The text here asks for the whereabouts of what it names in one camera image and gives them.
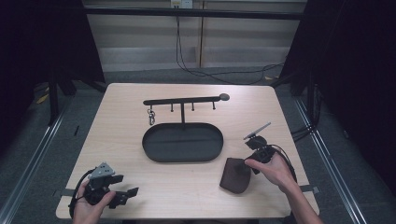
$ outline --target metal rail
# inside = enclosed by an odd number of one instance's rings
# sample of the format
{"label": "metal rail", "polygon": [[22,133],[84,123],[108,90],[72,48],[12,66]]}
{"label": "metal rail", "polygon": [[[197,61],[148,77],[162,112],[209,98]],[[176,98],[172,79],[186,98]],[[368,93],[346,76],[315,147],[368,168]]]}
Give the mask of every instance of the metal rail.
{"label": "metal rail", "polygon": [[300,12],[269,12],[269,11],[235,11],[214,9],[162,8],[162,7],[60,7],[60,6],[30,6],[40,11],[72,11],[93,15],[136,15],[136,16],[176,16],[176,17],[211,17],[211,18],[241,18],[300,21],[323,17],[323,15],[305,15]]}
{"label": "metal rail", "polygon": [[33,177],[35,176],[38,167],[43,161],[44,156],[46,155],[50,147],[50,143],[62,123],[62,120],[64,118],[64,112],[69,107],[70,103],[71,103],[71,98],[68,98],[66,103],[64,104],[64,109],[62,110],[61,114],[53,122],[53,124],[47,128],[43,138],[41,139],[40,143],[38,144],[38,147],[35,150],[35,154],[33,155],[32,159],[29,161],[28,165],[26,166],[26,169],[21,175],[21,178],[19,179],[14,190],[12,190],[12,192],[9,194],[6,202],[4,203],[0,211],[1,224],[11,223],[15,214],[17,213],[17,210],[21,205],[23,197],[25,196],[27,190],[29,189],[29,185]]}
{"label": "metal rail", "polygon": [[[306,108],[304,103],[301,99],[296,100],[297,108],[302,116],[305,126],[310,127],[311,121],[309,117],[306,115]],[[313,130],[310,133],[312,140],[317,147],[318,153],[322,158],[327,171],[329,172],[330,177],[332,178],[332,182],[334,183],[335,187],[340,194],[340,197],[348,211],[350,217],[352,218],[353,223],[356,224],[366,224],[366,219],[359,207],[359,204],[355,200],[355,197],[352,195],[351,191],[349,190],[347,183],[345,182],[344,178],[342,177],[340,171],[337,168],[334,160],[332,159],[332,154],[327,149],[322,137],[320,136],[318,130]]]}

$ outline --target white wall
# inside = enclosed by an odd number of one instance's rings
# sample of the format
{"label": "white wall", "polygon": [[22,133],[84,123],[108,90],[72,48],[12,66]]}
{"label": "white wall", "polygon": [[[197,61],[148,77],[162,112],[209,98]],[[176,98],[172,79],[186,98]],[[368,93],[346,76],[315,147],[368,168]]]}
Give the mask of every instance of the white wall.
{"label": "white wall", "polygon": [[[86,6],[170,7],[170,0],[83,2]],[[193,8],[221,10],[302,12],[304,6],[305,1],[299,0],[193,1]],[[175,17],[89,15],[88,18],[105,72],[177,67]],[[281,63],[289,52],[297,26],[297,21],[180,18],[183,59],[188,67]]]}

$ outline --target wall outlet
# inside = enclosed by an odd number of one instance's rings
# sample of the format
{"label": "wall outlet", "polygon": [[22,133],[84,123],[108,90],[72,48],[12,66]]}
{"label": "wall outlet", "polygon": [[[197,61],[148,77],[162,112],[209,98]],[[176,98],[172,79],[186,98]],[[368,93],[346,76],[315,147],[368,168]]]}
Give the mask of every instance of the wall outlet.
{"label": "wall outlet", "polygon": [[192,0],[181,0],[182,8],[192,8]]}
{"label": "wall outlet", "polygon": [[171,8],[181,8],[181,0],[171,0]]}

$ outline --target black oval tray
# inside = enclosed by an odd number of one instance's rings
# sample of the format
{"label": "black oval tray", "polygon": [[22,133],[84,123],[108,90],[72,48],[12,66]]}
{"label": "black oval tray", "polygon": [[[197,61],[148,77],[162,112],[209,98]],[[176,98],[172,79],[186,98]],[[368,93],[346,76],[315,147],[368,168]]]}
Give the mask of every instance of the black oval tray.
{"label": "black oval tray", "polygon": [[158,162],[212,161],[223,146],[221,131],[208,123],[162,123],[143,136],[146,155]]}

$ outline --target brown leather pouch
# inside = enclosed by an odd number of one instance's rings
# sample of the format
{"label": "brown leather pouch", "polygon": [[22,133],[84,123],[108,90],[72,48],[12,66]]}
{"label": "brown leather pouch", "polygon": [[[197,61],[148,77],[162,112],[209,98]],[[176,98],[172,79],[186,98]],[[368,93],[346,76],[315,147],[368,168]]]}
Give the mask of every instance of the brown leather pouch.
{"label": "brown leather pouch", "polygon": [[235,194],[243,193],[250,182],[250,170],[245,165],[245,160],[227,158],[220,186]]}

